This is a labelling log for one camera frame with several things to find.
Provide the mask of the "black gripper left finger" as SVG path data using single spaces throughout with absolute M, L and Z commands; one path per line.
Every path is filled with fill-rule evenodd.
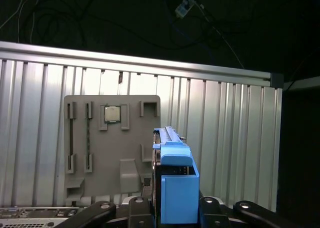
M 153 215 L 149 200 L 136 196 L 119 207 L 110 201 L 98 201 L 57 227 L 153 227 Z

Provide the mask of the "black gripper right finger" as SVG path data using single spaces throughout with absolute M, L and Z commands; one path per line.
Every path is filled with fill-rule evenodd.
M 241 200 L 232 208 L 221 199 L 204 196 L 199 200 L 199 227 L 297 227 L 252 201 Z

